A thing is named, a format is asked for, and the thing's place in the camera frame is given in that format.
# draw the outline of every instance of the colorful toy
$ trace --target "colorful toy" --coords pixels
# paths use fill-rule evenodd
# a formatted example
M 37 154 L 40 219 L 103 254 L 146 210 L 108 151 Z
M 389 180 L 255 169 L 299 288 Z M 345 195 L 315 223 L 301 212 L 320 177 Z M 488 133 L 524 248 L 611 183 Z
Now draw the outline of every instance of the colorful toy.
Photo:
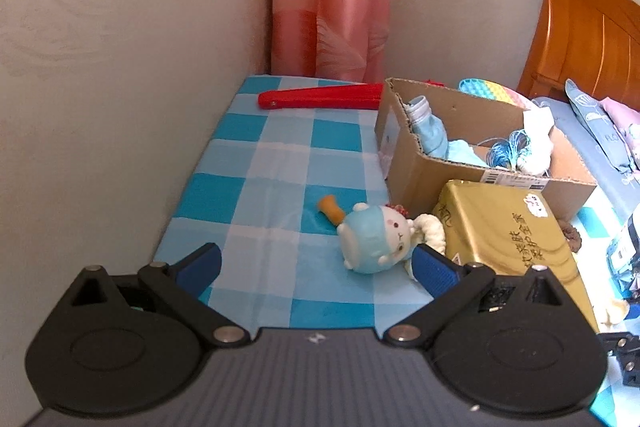
M 409 261 L 414 247 L 426 243 L 444 254 L 442 224 L 435 216 L 420 214 L 406 219 L 397 207 L 356 203 L 346 214 L 332 195 L 318 202 L 318 209 L 337 227 L 344 266 L 358 273 L 387 270 L 400 261 Z M 413 277 L 409 263 L 405 263 Z
M 458 90 L 481 98 L 499 100 L 500 102 L 517 105 L 523 109 L 534 109 L 537 107 L 536 104 L 520 93 L 515 92 L 513 89 L 488 80 L 481 80 L 480 78 L 464 78 L 460 80 Z

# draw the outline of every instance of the checkered bed sheet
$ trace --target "checkered bed sheet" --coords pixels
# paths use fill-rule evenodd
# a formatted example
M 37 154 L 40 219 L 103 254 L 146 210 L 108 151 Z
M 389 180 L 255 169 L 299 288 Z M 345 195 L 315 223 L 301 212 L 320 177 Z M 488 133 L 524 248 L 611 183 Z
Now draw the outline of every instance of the checkered bed sheet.
M 209 142 L 155 259 L 175 263 L 204 243 L 222 272 L 200 297 L 253 335 L 260 327 L 386 330 L 432 300 L 401 266 L 374 275 L 344 268 L 334 227 L 316 210 L 334 194 L 345 210 L 388 201 L 368 110 L 264 111 L 270 89 L 333 86 L 314 78 L 245 80 Z M 578 266 L 592 301 L 613 296 L 604 252 L 621 224 L 599 189 L 574 219 Z M 640 321 L 616 329 L 640 332 Z M 593 406 L 614 427 L 638 427 L 640 391 L 613 361 Z

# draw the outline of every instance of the blue string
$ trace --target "blue string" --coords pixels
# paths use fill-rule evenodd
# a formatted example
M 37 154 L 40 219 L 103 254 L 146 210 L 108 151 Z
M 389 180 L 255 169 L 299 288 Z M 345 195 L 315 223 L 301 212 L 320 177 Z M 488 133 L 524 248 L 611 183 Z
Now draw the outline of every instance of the blue string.
M 486 163 L 490 167 L 504 167 L 511 171 L 516 169 L 518 158 L 531 154 L 529 149 L 529 136 L 524 129 L 518 129 L 513 131 L 509 135 L 509 139 L 504 138 L 490 138 L 489 140 L 497 139 L 486 154 Z

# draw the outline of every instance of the gold tin box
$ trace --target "gold tin box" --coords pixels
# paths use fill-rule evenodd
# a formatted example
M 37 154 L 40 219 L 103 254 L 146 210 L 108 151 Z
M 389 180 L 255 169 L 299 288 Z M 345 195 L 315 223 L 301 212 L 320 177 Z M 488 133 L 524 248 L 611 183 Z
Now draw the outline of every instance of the gold tin box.
M 598 331 L 574 256 L 538 190 L 452 180 L 433 211 L 444 225 L 454 263 L 483 263 L 498 275 L 548 266 Z

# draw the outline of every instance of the wooden headboard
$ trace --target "wooden headboard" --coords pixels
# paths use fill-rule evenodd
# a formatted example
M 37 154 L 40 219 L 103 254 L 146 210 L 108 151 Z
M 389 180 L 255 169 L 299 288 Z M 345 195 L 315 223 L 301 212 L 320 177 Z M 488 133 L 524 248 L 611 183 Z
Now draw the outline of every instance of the wooden headboard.
M 566 100 L 564 82 L 640 110 L 640 6 L 632 0 L 544 0 L 518 92 Z

